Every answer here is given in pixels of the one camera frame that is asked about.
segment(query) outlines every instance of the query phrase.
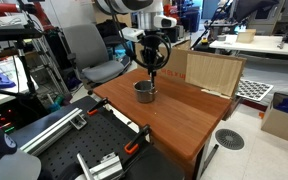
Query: white floor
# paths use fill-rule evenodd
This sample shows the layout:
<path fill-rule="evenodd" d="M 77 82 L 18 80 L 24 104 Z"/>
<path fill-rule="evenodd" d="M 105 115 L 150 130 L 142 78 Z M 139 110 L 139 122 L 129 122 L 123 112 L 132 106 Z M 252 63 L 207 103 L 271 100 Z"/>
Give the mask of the white floor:
<path fill-rule="evenodd" d="M 202 31 L 193 34 L 192 39 L 197 39 L 200 33 Z M 129 71 L 136 67 L 133 63 Z M 71 102 L 84 96 L 87 96 L 87 91 L 81 88 Z M 116 110 L 114 112 L 124 123 L 130 121 Z M 261 131 L 262 120 L 258 114 L 258 110 L 239 105 L 230 119 L 218 124 L 210 141 L 209 152 L 218 144 L 214 136 L 218 129 L 239 133 L 245 146 L 234 151 L 220 145 L 202 176 L 203 180 L 288 180 L 288 141 Z M 138 131 L 134 123 L 129 126 Z"/>

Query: office chair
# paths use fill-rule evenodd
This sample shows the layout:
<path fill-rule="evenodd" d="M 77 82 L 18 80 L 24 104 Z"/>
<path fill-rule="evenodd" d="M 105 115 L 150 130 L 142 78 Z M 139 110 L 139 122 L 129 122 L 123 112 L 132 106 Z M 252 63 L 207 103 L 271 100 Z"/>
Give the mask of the office chair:
<path fill-rule="evenodd" d="M 93 84 L 105 83 L 124 70 L 118 61 L 109 61 L 104 41 L 94 24 L 63 28 L 70 48 L 68 59 L 73 64 L 78 78 Z"/>

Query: wooden tabletop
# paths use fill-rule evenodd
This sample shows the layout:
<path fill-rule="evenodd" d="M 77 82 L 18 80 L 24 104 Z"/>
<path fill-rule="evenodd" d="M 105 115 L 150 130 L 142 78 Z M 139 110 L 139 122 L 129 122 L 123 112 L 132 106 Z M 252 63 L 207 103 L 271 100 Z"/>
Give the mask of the wooden tabletop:
<path fill-rule="evenodd" d="M 146 71 L 136 69 L 95 88 L 94 93 L 108 97 L 112 106 L 139 126 L 149 124 L 152 136 L 180 157 L 192 160 L 228 111 L 231 100 L 157 76 L 155 101 L 142 104 L 136 100 L 133 83 L 148 79 Z"/>

